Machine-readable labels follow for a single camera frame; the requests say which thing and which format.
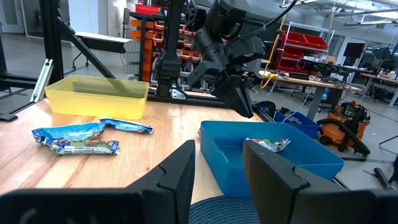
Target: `ceiling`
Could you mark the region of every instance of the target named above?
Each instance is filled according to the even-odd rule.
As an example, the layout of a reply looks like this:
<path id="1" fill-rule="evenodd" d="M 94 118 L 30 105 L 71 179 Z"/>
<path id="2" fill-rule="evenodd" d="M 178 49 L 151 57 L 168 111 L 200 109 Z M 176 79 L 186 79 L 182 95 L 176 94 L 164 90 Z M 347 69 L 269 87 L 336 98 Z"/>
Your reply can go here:
<path id="1" fill-rule="evenodd" d="M 291 0 L 280 0 L 283 4 Z M 317 12 L 331 13 L 334 9 L 338 13 L 351 13 L 351 12 L 366 12 L 378 11 L 383 9 L 398 9 L 397 0 L 318 0 L 306 4 L 296 5 L 295 8 L 308 9 Z M 398 20 L 398 12 L 383 12 L 377 14 L 368 14 L 364 16 L 345 16 L 339 17 L 347 21 L 385 21 L 385 20 Z"/>

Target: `vacuum hose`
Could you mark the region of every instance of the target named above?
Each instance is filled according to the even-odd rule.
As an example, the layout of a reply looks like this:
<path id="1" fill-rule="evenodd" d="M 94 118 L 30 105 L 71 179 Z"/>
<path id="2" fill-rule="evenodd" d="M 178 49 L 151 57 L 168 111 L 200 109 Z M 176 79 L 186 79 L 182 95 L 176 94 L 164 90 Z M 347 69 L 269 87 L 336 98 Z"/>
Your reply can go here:
<path id="1" fill-rule="evenodd" d="M 335 119 L 330 119 L 330 118 L 317 121 L 317 124 L 319 124 L 319 125 L 329 124 L 329 123 L 339 126 L 343 130 L 343 132 L 345 134 L 347 134 L 353 140 L 353 142 L 355 143 L 355 146 L 358 148 L 359 153 L 362 153 L 364 155 L 369 155 L 371 153 L 369 148 L 361 140 L 359 140 L 356 137 L 356 135 L 342 122 L 335 120 Z"/>

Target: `desk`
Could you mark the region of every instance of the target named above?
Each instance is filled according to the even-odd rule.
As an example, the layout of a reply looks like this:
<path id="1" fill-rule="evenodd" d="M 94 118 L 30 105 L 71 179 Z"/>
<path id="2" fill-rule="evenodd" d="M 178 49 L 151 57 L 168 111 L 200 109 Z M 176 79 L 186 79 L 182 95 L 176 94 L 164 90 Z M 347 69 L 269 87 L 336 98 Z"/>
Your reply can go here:
<path id="1" fill-rule="evenodd" d="M 19 119 L 0 123 L 0 194 L 20 188 L 124 188 L 134 182 L 186 140 L 196 142 L 196 171 L 192 203 L 222 195 L 200 153 L 197 134 L 203 120 L 261 121 L 243 118 L 233 110 L 147 102 L 138 122 L 151 125 L 151 135 L 112 128 L 99 137 L 118 140 L 120 154 L 57 156 L 31 135 L 39 127 L 97 121 L 98 118 L 53 114 L 47 100 L 17 114 Z"/>
<path id="2" fill-rule="evenodd" d="M 259 78 L 262 78 L 264 76 L 264 79 L 268 79 L 268 73 L 266 72 L 264 74 L 264 71 L 260 71 L 259 73 Z M 323 93 L 325 92 L 326 88 L 335 88 L 335 89 L 344 89 L 342 86 L 334 86 L 333 84 L 330 83 L 323 83 L 323 82 L 318 82 L 315 80 L 301 80 L 297 78 L 283 78 L 283 77 L 277 77 L 277 81 L 284 82 L 284 83 L 291 83 L 293 85 L 303 85 L 303 86 L 313 86 L 316 87 L 315 94 L 313 96 L 310 108 L 308 109 L 307 117 L 310 119 L 314 119 L 318 107 L 321 103 Z M 362 92 L 362 89 L 356 88 L 353 86 L 346 85 L 346 88 L 349 88 L 350 91 L 355 91 L 355 92 Z"/>
<path id="3" fill-rule="evenodd" d="M 360 75 L 362 75 L 362 76 L 364 76 L 366 78 L 369 78 L 369 80 L 368 80 L 368 82 L 367 82 L 367 84 L 365 86 L 365 89 L 363 91 L 364 93 L 367 93 L 369 91 L 369 89 L 372 87 L 372 83 L 373 83 L 373 80 L 375 79 L 375 75 L 370 75 L 370 74 L 366 74 L 366 73 L 360 73 Z M 386 78 L 386 77 L 376 77 L 376 79 L 377 80 L 382 80 L 382 81 L 385 81 L 385 82 L 391 82 L 393 84 L 397 84 L 398 85 L 398 80 L 393 80 L 393 79 Z M 389 103 L 389 106 L 394 106 L 394 103 L 397 101 L 397 98 L 398 98 L 398 88 L 394 88 L 394 87 L 391 87 L 391 86 L 384 86 L 384 85 L 380 85 L 380 84 L 377 84 L 377 83 L 375 83 L 374 85 L 376 87 L 383 88 L 383 89 L 386 89 L 386 90 L 391 91 L 391 92 L 394 93 L 394 96 L 392 97 L 392 99 L 391 99 L 391 101 Z"/>

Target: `concrete floor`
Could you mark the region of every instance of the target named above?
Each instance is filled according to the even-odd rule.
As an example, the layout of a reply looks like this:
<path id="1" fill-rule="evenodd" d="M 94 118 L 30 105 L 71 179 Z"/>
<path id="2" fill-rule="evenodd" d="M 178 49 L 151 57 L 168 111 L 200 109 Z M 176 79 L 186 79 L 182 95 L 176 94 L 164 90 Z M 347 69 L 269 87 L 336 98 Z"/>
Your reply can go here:
<path id="1" fill-rule="evenodd" d="M 21 35 L 7 35 L 2 36 L 4 53 L 6 56 L 8 72 L 14 75 L 25 75 L 29 77 L 38 77 L 41 71 L 43 62 L 45 60 L 44 45 L 42 39 L 27 38 Z M 72 60 L 79 53 L 76 48 L 68 43 L 63 43 L 63 64 L 64 72 L 72 69 Z M 95 55 L 108 67 L 108 69 L 117 77 L 126 79 L 131 75 L 126 75 L 123 71 L 123 64 L 119 54 L 93 51 Z M 94 75 L 101 76 L 100 72 L 94 66 L 84 67 L 85 58 L 80 57 L 76 61 L 77 68 L 83 67 L 71 74 Z M 32 90 L 20 90 L 12 88 L 13 92 L 17 92 L 10 97 L 7 91 L 0 92 L 0 113 L 9 113 L 16 108 L 25 105 L 29 102 Z M 268 94 L 268 90 L 258 90 L 259 93 L 252 93 L 252 100 L 262 101 Z M 291 110 L 296 110 L 301 104 L 302 100 L 291 96 L 292 90 L 280 89 L 273 91 L 268 100 L 276 103 L 277 108 L 286 107 Z M 357 99 L 356 95 L 348 94 L 345 100 L 352 101 Z M 389 108 L 387 104 L 377 101 L 373 102 L 371 99 L 362 98 L 359 102 L 368 109 L 371 116 L 371 122 L 366 129 L 363 142 L 370 148 L 371 154 L 368 156 L 370 162 L 352 162 L 346 161 L 343 171 L 340 172 L 337 178 L 343 180 L 351 189 L 362 189 L 364 187 L 379 188 L 376 178 L 366 174 L 363 170 L 372 172 L 373 168 L 380 167 L 386 173 L 386 176 L 391 176 L 388 171 L 390 162 L 395 159 L 395 154 L 398 153 L 398 139 L 395 139 L 384 145 L 385 148 L 392 151 L 384 151 L 378 147 L 379 142 L 398 135 L 398 108 Z M 304 105 L 299 112 L 307 114 L 310 104 Z M 317 113 L 315 121 L 326 118 L 326 111 Z M 337 153 L 341 157 L 363 158 L 360 154 L 353 154 L 352 150 L 346 152 L 338 152 L 334 146 L 329 146 L 330 150 Z"/>

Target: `orange shop vacuum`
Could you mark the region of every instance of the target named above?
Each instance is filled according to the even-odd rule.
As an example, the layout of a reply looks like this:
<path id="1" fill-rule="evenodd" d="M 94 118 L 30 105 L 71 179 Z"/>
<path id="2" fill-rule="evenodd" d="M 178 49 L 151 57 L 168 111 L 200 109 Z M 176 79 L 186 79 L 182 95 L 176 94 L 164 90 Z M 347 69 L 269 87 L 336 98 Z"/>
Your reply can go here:
<path id="1" fill-rule="evenodd" d="M 342 103 L 329 112 L 326 119 L 317 121 L 322 126 L 319 141 L 324 145 L 339 145 L 340 152 L 349 146 L 354 153 L 368 155 L 371 151 L 361 140 L 370 119 L 366 108 L 357 101 Z"/>

